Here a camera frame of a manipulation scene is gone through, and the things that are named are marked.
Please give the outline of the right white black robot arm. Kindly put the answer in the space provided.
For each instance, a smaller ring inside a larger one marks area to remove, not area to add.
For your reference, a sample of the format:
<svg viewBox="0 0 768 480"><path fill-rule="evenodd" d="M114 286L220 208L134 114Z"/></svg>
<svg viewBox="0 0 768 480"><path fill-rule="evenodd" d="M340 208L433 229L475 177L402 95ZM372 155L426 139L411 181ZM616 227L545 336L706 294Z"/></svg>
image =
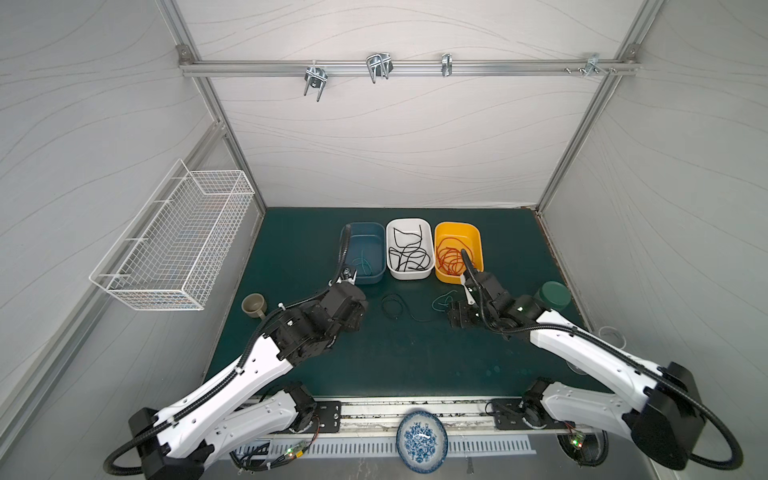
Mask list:
<svg viewBox="0 0 768 480"><path fill-rule="evenodd" d="M621 436L655 463L682 471L689 463L739 469L743 449L732 431L703 404L693 374L671 362L660 366L621 350L530 295L512 296L478 270L466 250L461 284L467 298L453 309L458 320L506 339L526 338L607 387L601 393L539 379L519 411L533 428L549 422L584 424Z"/></svg>

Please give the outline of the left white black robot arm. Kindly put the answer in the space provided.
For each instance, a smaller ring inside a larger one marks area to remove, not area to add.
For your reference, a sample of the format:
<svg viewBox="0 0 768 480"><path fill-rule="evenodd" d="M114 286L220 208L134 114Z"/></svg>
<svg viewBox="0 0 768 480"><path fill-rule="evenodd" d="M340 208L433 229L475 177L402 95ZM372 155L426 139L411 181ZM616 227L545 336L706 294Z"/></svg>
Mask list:
<svg viewBox="0 0 768 480"><path fill-rule="evenodd" d="M112 476L199 479L220 457L259 437L302 430L316 402L301 384L254 405L254 394L306 360L323 354L343 332L359 329L368 306L347 265L350 225L340 236L336 271L328 287L307 299L279 305L225 369L183 399L143 408L129 420L131 439L103 462Z"/></svg>

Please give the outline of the blue plastic bin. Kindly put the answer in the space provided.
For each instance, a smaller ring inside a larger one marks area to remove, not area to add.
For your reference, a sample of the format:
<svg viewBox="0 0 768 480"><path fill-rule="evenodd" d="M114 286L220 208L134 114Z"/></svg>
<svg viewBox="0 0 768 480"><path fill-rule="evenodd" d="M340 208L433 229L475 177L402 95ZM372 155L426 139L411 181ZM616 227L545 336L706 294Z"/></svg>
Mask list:
<svg viewBox="0 0 768 480"><path fill-rule="evenodd" d="M337 283L337 277L345 266L357 270L357 286L381 281L386 270L385 231L381 224L352 222L342 228L332 283Z"/></svg>

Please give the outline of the yellow plastic bin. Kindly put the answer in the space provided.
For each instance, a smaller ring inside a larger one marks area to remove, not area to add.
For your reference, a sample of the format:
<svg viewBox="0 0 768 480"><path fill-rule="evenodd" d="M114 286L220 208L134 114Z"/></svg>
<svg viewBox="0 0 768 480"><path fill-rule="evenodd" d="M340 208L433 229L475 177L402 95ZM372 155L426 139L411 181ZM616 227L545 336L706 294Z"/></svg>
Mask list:
<svg viewBox="0 0 768 480"><path fill-rule="evenodd" d="M474 225L461 222L441 222L434 232L435 272L439 281L460 284L466 270L462 252L478 270L484 270L480 231Z"/></svg>

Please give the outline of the white plastic bin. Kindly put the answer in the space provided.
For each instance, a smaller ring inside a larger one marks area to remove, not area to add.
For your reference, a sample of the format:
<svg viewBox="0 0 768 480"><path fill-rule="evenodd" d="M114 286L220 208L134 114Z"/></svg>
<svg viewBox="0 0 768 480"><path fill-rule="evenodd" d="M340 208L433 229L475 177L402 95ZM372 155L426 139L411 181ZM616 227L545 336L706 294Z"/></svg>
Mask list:
<svg viewBox="0 0 768 480"><path fill-rule="evenodd" d="M421 218L399 218L385 227L386 262L391 275L401 281L422 280L435 267L431 225Z"/></svg>

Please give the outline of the beige mug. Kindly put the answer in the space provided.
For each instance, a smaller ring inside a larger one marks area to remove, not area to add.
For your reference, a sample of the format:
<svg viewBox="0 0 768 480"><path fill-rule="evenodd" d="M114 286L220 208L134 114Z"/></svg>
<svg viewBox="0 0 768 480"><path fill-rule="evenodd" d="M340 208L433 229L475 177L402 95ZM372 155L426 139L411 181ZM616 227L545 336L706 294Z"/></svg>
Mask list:
<svg viewBox="0 0 768 480"><path fill-rule="evenodd" d="M252 319L264 320L267 309L266 299L260 293L249 294L242 300L241 309Z"/></svg>

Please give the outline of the green round lid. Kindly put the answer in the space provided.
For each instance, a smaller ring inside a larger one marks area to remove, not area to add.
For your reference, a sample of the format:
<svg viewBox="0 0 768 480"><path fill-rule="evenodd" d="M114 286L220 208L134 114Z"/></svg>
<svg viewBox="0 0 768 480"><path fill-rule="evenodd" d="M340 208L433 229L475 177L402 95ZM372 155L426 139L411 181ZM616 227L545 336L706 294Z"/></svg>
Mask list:
<svg viewBox="0 0 768 480"><path fill-rule="evenodd" d="M537 291L538 298L549 308L562 311L572 302L570 290L557 281L545 282Z"/></svg>

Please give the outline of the blue white patterned plate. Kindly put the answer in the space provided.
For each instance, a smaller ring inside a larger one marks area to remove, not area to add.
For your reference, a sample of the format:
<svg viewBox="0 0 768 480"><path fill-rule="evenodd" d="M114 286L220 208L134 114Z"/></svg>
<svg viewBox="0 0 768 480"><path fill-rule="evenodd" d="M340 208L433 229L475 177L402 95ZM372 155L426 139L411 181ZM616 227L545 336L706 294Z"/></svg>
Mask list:
<svg viewBox="0 0 768 480"><path fill-rule="evenodd" d="M448 435L440 419L425 410L408 413L398 426L395 447L406 467L418 474L439 469L448 454Z"/></svg>

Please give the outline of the white vent strip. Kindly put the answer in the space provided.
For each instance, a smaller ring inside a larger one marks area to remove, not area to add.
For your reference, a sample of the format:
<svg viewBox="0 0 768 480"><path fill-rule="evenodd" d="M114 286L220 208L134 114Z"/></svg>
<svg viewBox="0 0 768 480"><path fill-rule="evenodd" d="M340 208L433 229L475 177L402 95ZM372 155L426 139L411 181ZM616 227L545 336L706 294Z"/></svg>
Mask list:
<svg viewBox="0 0 768 480"><path fill-rule="evenodd" d="M535 455L523 434L448 435L448 458ZM388 437L338 437L321 435L304 454L308 459L395 458L396 439Z"/></svg>

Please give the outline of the left metal U-bolt clamp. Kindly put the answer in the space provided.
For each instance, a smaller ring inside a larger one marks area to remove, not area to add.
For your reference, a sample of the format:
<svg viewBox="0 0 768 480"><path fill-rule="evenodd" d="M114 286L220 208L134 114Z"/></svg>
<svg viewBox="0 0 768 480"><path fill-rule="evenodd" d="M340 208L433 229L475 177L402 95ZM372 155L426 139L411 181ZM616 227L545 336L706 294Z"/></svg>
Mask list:
<svg viewBox="0 0 768 480"><path fill-rule="evenodd" d="M326 71L318 66L310 66L305 71L305 86L303 95L307 96L310 90L316 91L316 101L319 102L322 98L325 86L328 82L328 75Z"/></svg>

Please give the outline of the metal u-bolt clamp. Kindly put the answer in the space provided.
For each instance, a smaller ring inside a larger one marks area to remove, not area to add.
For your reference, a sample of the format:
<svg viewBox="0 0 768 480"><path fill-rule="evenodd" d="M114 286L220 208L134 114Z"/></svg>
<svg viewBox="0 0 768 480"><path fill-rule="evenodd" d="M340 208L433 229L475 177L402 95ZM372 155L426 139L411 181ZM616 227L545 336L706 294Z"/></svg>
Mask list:
<svg viewBox="0 0 768 480"><path fill-rule="evenodd" d="M307 96L310 90L316 91L316 101L319 102L322 98L325 86L328 82L328 75L326 71L318 66L310 66L305 71L305 86L303 95Z"/></svg>
<svg viewBox="0 0 768 480"><path fill-rule="evenodd" d="M388 80L393 70L392 58L389 53L374 53L366 58L367 71L373 84L379 78Z"/></svg>

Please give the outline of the middle metal U-bolt clamp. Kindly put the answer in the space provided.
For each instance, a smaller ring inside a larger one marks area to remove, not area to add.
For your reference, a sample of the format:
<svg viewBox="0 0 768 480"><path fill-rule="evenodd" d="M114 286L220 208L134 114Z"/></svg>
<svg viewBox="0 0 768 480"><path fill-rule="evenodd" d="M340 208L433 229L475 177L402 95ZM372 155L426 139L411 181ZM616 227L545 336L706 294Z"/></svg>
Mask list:
<svg viewBox="0 0 768 480"><path fill-rule="evenodd" d="M373 84L379 78L388 80L393 70L392 58L389 53L374 53L366 58L367 71Z"/></svg>

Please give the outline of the small metal hook clamp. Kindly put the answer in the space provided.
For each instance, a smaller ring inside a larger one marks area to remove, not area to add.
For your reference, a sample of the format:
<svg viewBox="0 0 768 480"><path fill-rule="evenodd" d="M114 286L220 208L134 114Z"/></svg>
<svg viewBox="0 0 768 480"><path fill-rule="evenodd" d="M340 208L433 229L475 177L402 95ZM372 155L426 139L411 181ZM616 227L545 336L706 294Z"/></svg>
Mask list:
<svg viewBox="0 0 768 480"><path fill-rule="evenodd" d="M453 57L450 53L445 53L441 57L441 75L450 77L453 71Z"/></svg>

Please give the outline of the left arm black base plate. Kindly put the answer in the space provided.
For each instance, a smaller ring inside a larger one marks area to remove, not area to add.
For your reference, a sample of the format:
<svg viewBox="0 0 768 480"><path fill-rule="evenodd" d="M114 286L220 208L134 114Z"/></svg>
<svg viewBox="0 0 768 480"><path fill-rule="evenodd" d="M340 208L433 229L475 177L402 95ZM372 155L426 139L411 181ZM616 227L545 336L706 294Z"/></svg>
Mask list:
<svg viewBox="0 0 768 480"><path fill-rule="evenodd" d="M341 402L320 401L301 412L290 427L296 434L338 433L341 428Z"/></svg>

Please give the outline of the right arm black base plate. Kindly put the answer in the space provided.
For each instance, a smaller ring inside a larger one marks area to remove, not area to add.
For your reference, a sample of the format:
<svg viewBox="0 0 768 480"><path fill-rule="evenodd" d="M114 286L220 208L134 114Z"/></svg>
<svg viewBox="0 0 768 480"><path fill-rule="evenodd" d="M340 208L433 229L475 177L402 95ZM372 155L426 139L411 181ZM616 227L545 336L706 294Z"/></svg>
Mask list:
<svg viewBox="0 0 768 480"><path fill-rule="evenodd" d="M484 412L498 430L539 430L546 426L535 404L526 398L494 398L486 403Z"/></svg>

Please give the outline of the metal crossbar rail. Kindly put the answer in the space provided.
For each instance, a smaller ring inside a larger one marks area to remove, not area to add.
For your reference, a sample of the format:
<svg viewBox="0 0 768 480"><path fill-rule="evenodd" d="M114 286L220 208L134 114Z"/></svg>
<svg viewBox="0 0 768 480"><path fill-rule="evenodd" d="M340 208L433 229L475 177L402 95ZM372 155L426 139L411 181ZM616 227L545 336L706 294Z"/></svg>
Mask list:
<svg viewBox="0 0 768 480"><path fill-rule="evenodd" d="M577 76L564 72L565 67L581 67L586 59L575 60L461 60L453 57L453 77L519 77L519 76ZM438 77L441 75L441 58L431 60L392 60L391 78ZM634 75L641 64L600 58L605 67L618 70L619 76ZM186 77L199 78L302 78L310 66L323 68L328 77L367 77L364 60L314 60L314 61L198 61L182 65Z"/></svg>

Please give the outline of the right metal bolt bracket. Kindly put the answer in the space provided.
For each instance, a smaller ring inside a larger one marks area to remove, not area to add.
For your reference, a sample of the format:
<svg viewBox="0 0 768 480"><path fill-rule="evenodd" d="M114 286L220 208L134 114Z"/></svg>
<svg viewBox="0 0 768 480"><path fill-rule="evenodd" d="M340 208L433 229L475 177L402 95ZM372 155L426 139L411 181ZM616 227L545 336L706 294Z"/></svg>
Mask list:
<svg viewBox="0 0 768 480"><path fill-rule="evenodd" d="M564 72L568 75L578 75L582 78L590 76L608 77L618 74L618 70L616 68L610 66L605 67L602 65L600 63L600 57L598 54L593 54L590 56L581 67L575 69L565 67Z"/></svg>

